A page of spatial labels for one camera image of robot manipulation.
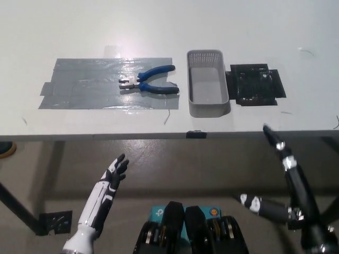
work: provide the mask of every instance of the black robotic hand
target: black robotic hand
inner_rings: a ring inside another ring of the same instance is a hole
[[[312,190],[291,149],[267,125],[263,132],[278,154],[287,182],[289,206],[255,195],[236,195],[236,199],[253,213],[272,222],[287,224],[290,230],[301,229],[301,246],[306,253],[339,253],[338,240],[329,223],[338,219],[338,198],[321,215]]]

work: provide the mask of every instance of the pliers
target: pliers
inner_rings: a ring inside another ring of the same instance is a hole
[[[139,88],[140,91],[146,91],[153,94],[177,94],[179,93],[179,88],[176,86],[171,87],[160,87],[160,86],[151,86],[148,85],[145,81],[148,80],[150,77],[166,73],[169,71],[175,70],[174,65],[164,65],[158,66],[146,72],[141,72],[138,74],[137,77],[131,78],[122,78],[119,79],[119,88],[120,89],[132,89],[132,88]]]

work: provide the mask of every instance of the table leg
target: table leg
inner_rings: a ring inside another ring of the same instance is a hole
[[[333,151],[339,155],[339,143],[331,137],[321,137],[321,139],[327,144]]]
[[[36,235],[47,235],[47,229],[0,183],[0,200]]]

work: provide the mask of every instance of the robotic hand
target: robotic hand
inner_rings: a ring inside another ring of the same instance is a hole
[[[330,223],[339,219],[339,198],[320,214],[306,176],[291,149],[268,126],[264,134],[279,156],[291,197],[290,206],[254,195],[241,194],[236,199],[251,212],[272,222],[287,224],[289,230],[301,229],[301,246],[305,253],[338,254],[338,240]]]
[[[93,254],[93,242],[99,238],[120,181],[124,180],[129,160],[120,155],[95,184],[78,222],[78,230],[61,254]]]

